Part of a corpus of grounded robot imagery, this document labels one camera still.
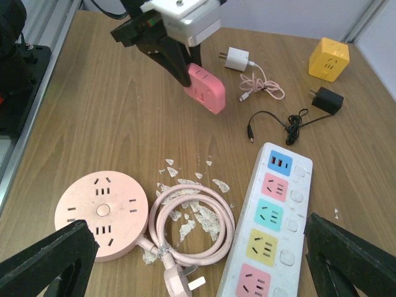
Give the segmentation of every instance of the yellow cube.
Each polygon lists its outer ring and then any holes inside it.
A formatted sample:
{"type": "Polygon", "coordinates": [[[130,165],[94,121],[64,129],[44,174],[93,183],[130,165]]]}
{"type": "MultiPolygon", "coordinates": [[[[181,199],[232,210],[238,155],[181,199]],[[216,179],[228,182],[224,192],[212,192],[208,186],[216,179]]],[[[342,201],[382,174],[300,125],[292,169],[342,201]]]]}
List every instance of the yellow cube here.
{"type": "Polygon", "coordinates": [[[309,74],[333,82],[348,64],[348,45],[322,38],[309,58],[309,74]]]}

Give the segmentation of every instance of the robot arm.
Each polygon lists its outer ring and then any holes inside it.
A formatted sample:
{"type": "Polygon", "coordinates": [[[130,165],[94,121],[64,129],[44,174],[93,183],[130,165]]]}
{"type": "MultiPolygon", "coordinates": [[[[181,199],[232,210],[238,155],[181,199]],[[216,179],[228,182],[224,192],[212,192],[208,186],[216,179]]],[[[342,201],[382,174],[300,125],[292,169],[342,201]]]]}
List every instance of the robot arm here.
{"type": "Polygon", "coordinates": [[[183,87],[189,87],[187,66],[202,65],[200,44],[220,28],[220,6],[226,0],[121,2],[131,19],[111,32],[113,38],[124,46],[136,45],[183,87]]]}

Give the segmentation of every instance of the brown wood surface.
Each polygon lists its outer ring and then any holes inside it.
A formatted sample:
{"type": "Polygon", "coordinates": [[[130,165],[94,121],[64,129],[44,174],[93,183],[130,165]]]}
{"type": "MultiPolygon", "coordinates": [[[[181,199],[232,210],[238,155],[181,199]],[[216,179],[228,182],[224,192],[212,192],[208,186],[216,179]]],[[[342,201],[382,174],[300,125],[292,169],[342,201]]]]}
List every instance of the brown wood surface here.
{"type": "MultiPolygon", "coordinates": [[[[396,254],[396,103],[355,46],[350,46],[350,65],[330,84],[308,75],[317,40],[223,28],[202,44],[204,67],[227,91],[226,108],[215,116],[136,47],[115,43],[110,31],[118,24],[78,11],[0,219],[0,260],[54,232],[62,193],[99,170],[132,176],[150,204],[157,183],[196,181],[194,173],[199,172],[203,185],[219,191],[211,180],[221,179],[230,185],[223,196],[236,206],[238,219],[259,149],[266,142],[286,147],[286,132],[264,115],[254,120],[251,144],[248,119],[269,110],[286,121],[301,108],[309,109],[305,121],[323,116],[308,95],[310,88],[320,86],[345,96],[342,109],[302,128],[299,140],[287,147],[313,160],[309,213],[396,254]],[[224,68],[217,58],[229,46],[250,51],[250,59],[283,87],[286,98],[275,101],[258,93],[240,103],[239,72],[224,68]],[[209,155],[212,166],[205,162],[209,155]],[[177,177],[158,172],[166,168],[166,158],[174,159],[177,177]],[[334,208],[340,211],[339,220],[334,208]]],[[[174,245],[182,223],[184,217],[168,224],[168,240],[174,245]]],[[[197,223],[179,250],[196,253],[211,244],[197,223]]],[[[142,255],[137,247],[118,260],[95,264],[86,296],[167,296],[161,262],[145,265],[142,255]]],[[[216,295],[224,264],[225,259],[194,274],[207,279],[194,296],[216,295]]],[[[299,295],[316,296],[305,257],[299,295]]]]}

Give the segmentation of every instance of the pink round power strip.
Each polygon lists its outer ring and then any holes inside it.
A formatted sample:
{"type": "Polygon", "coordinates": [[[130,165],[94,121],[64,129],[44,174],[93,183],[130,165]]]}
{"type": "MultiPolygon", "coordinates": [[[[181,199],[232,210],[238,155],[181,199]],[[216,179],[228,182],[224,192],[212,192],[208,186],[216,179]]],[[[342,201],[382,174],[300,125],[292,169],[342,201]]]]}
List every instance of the pink round power strip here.
{"type": "Polygon", "coordinates": [[[146,231],[147,197],[140,184],[115,171],[99,171],[80,178],[62,195],[55,211],[55,228],[86,220],[100,245],[95,262],[126,255],[146,231]]]}

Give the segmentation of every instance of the power strip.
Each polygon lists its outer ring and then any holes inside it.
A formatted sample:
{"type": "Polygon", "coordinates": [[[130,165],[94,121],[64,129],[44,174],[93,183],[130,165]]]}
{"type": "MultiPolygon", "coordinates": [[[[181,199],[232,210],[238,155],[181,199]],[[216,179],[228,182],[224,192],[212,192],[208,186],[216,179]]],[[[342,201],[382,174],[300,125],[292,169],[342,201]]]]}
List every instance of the power strip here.
{"type": "Polygon", "coordinates": [[[312,161],[267,142],[257,156],[217,297],[294,297],[312,161]]]}

